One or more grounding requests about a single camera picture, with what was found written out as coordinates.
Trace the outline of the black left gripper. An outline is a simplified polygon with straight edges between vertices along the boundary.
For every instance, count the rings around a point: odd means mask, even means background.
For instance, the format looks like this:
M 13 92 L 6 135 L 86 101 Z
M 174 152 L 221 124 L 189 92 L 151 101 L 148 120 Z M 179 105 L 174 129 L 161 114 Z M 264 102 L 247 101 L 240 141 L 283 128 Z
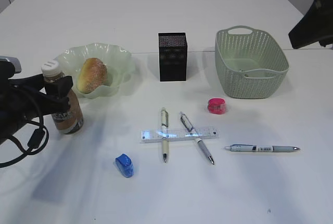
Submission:
M 42 74 L 12 79 L 15 69 L 7 61 L 1 62 L 1 143 L 39 115 L 70 109 L 68 94 L 73 86 L 71 76 L 47 82 Z

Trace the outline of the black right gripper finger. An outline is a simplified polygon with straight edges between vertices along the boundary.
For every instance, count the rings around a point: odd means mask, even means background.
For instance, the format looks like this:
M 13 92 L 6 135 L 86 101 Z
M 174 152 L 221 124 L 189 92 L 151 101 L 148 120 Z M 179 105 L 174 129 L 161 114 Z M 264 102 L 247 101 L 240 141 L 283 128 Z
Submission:
M 318 42 L 332 44 L 332 0 L 313 0 L 307 13 L 288 34 L 291 45 L 299 49 Z

